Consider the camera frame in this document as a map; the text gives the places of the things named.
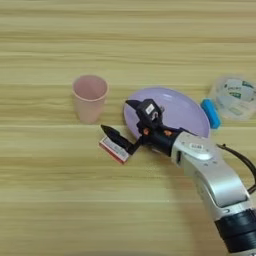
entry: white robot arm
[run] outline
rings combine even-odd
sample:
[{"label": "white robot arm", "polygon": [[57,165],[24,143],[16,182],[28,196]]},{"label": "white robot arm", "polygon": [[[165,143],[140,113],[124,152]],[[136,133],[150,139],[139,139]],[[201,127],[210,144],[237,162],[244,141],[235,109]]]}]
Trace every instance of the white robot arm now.
[{"label": "white robot arm", "polygon": [[102,126],[106,135],[130,155],[140,145],[149,145],[171,157],[195,181],[228,252],[232,256],[256,256],[256,210],[239,176],[223,160],[220,149],[208,138],[165,126],[162,110],[152,99],[126,103],[139,117],[141,137],[132,144],[115,129]]}]

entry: pink cup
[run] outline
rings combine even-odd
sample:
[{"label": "pink cup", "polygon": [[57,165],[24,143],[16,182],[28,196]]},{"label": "pink cup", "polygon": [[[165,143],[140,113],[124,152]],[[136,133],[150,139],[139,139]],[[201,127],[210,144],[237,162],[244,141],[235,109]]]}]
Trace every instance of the pink cup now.
[{"label": "pink cup", "polygon": [[86,124],[92,124],[103,111],[108,92],[105,80],[98,76],[81,76],[73,83],[74,105],[78,118]]}]

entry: wooden table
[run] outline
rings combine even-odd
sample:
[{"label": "wooden table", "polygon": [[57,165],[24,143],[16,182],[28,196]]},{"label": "wooden table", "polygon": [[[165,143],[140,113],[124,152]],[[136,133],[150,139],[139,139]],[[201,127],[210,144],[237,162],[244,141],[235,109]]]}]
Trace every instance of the wooden table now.
[{"label": "wooden table", "polygon": [[[124,100],[146,86],[200,102],[222,74],[255,81],[255,12],[250,0],[0,0],[0,255],[225,255],[183,170],[146,149],[119,165],[99,124],[128,134]],[[88,73],[110,85],[90,126],[71,100]],[[224,121],[213,139],[256,162],[255,124]]]}]

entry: purple plate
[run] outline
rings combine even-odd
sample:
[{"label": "purple plate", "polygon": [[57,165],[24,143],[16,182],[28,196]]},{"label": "purple plate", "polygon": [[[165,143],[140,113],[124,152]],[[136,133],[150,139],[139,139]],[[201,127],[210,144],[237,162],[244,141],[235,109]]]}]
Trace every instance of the purple plate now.
[{"label": "purple plate", "polygon": [[[153,99],[159,106],[163,106],[163,123],[173,128],[184,128],[202,137],[210,134],[209,120],[202,108],[184,94],[163,87],[151,87],[135,92],[129,100]],[[124,106],[126,124],[133,135],[140,136],[136,124],[139,119],[129,105]]]}]

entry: tape roll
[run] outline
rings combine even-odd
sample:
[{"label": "tape roll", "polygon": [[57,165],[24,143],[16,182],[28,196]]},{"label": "tape roll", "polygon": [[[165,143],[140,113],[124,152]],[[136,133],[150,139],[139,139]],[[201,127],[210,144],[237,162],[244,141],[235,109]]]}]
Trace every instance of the tape roll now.
[{"label": "tape roll", "polygon": [[226,118],[248,120],[256,111],[256,85],[241,76],[218,78],[211,89],[210,98]]}]

